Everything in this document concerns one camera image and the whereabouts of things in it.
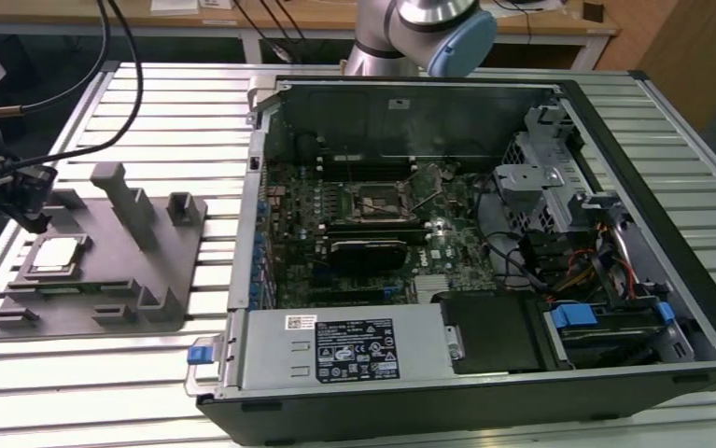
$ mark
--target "barcode sticker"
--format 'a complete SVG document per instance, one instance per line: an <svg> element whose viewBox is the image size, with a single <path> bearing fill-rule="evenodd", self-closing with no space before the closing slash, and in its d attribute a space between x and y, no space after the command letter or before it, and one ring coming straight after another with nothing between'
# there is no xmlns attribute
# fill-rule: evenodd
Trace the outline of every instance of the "barcode sticker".
<svg viewBox="0 0 716 448"><path fill-rule="evenodd" d="M316 315L286 315L285 329L313 329Z"/></svg>

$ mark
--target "white table leg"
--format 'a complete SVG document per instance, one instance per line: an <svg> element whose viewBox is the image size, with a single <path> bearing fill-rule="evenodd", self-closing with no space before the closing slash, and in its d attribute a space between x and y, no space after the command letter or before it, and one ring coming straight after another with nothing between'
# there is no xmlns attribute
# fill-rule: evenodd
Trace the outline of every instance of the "white table leg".
<svg viewBox="0 0 716 448"><path fill-rule="evenodd" d="M254 30L241 30L241 47L244 48L244 58L246 63L262 63L260 56L260 35Z"/></svg>
<svg viewBox="0 0 716 448"><path fill-rule="evenodd" d="M576 59L573 60L573 65L570 66L572 70L594 69L594 63L597 63L597 60L601 57L601 53L606 47L606 42L609 42L608 35L588 36L586 43L578 50L578 54L576 54Z"/></svg>

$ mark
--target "wooden table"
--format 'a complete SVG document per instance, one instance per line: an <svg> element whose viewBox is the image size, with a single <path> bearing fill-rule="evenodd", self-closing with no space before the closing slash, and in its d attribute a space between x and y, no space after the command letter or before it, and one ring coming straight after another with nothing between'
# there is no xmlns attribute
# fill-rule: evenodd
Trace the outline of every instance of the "wooden table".
<svg viewBox="0 0 716 448"><path fill-rule="evenodd" d="M117 3L136 35L238 37L246 63L261 63L261 37L237 9L202 8L196 15L157 17L149 14L150 0L118 0ZM530 38L522 15L500 18L496 42L578 46L573 69L593 69L609 37L617 33L617 26L609 19L602 23L581 20L580 3L569 0L565 11L530 13ZM310 39L353 39L354 4L354 0L284 2ZM254 0L241 0L241 5L264 35L269 38L281 36L262 6ZM280 23L290 28L278 8L274 6L273 9ZM0 34L96 35L100 33L97 21L94 0L0 0Z"/></svg>

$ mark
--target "black cable on table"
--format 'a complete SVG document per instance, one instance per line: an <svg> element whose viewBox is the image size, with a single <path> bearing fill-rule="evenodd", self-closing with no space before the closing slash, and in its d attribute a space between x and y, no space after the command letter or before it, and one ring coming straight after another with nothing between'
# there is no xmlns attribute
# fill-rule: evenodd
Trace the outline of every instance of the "black cable on table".
<svg viewBox="0 0 716 448"><path fill-rule="evenodd" d="M246 13L246 10L241 6L240 0L233 0L233 4L236 5L236 8L237 8L238 12L241 13L241 16L244 16L244 19L249 23L249 26L252 26L252 28L253 28L254 32L257 33L257 35L260 36L260 38L266 42L266 45L272 48L273 54L277 55L277 58L280 58L286 63L297 62L298 58L296 58L288 50L285 50L280 45L277 45L277 43L273 42L266 37L266 35L264 35L264 33L260 30L260 28L257 28L257 25L253 22L253 18L249 16L249 14Z"/></svg>
<svg viewBox="0 0 716 448"><path fill-rule="evenodd" d="M301 40L308 40L308 38L305 37L305 35L302 34L302 30L301 28L298 27L298 25L296 25L296 21L293 20L293 17L292 17L292 14L288 12L288 10L285 9L285 7L282 6L282 2L280 2L280 0L273 0L274 3L277 3L277 6L280 7L280 9L282 9L282 13L285 14L285 17L288 17L288 20L289 22L292 23L293 25L293 29L296 30L296 32L298 33L298 37Z"/></svg>
<svg viewBox="0 0 716 448"><path fill-rule="evenodd" d="M525 16L525 19L526 19L526 45L530 45L532 44L532 24L529 23L529 12L540 12L542 10L542 8L541 7L530 7L530 8L520 7L514 3L510 3L510 5L513 7L506 7L505 5L498 3L498 0L493 0L493 3L501 9L505 9L508 11L520 11L520 12L522 12L522 15Z"/></svg>
<svg viewBox="0 0 716 448"><path fill-rule="evenodd" d="M69 89L66 89L53 97L46 98L44 101L33 103L32 105L24 105L21 107L22 114L37 112L61 103L66 98L69 98L69 96L72 96L76 91L85 87L92 78L97 76L97 72L100 72L105 60L108 59L108 49L110 47L110 23L108 22L108 14L105 14L104 0L97 0L97 9L100 10L100 22L102 25L102 43L100 46L100 53L97 55L97 61L94 61L94 65L92 65L90 70L85 74L84 78L74 84L74 86L72 86Z"/></svg>
<svg viewBox="0 0 716 448"><path fill-rule="evenodd" d="M42 163L48 163L52 161L60 161L64 159L69 159L72 157L90 154L97 151L102 151L108 147L113 147L117 144L124 134L130 129L130 125L133 124L133 121L136 120L136 116L138 115L138 111L141 109L141 98L144 96L144 72L141 70L141 56L138 54L138 48L136 46L136 38L133 37L133 33L130 32L130 27L128 25L126 19L124 18L122 11L120 10L120 7L117 6L116 0L106 0L106 1L108 1L108 5L110 6L114 16L117 17L117 20L120 21L120 25L122 26L124 37L126 39L128 47L130 49L130 56L133 58L133 64L136 65L136 100L133 101L133 108L130 109L130 114L128 115L128 118L124 121L121 128L117 130L113 136L108 139L108 141L92 147L86 147L84 149L76 149L73 151L62 152L58 154L50 154L46 156L34 157L32 159L25 159L24 161L18 161L6 167L6 169L4 170L4 174L8 174L21 168L25 168L33 165L40 165Z"/></svg>
<svg viewBox="0 0 716 448"><path fill-rule="evenodd" d="M292 44L298 44L301 42L301 38L292 39L292 37L288 35L288 33L285 32L285 28L282 27L282 24L277 20L277 17L273 15L273 11L269 8L269 5L266 5L266 1L265 0L257 0L257 1L260 2L260 5L262 6L262 8L266 10L269 17L272 18L273 24L276 25L277 30L280 30L280 34L282 34L282 37L285 37L285 40L290 42Z"/></svg>

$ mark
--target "motherboard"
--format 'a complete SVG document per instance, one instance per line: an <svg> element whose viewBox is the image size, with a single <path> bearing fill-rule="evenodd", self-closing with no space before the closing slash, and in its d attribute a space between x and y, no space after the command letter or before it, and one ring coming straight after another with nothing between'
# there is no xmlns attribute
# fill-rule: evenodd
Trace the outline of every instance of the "motherboard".
<svg viewBox="0 0 716 448"><path fill-rule="evenodd" d="M473 219L485 174L449 161L268 168L276 308L429 302L494 289Z"/></svg>

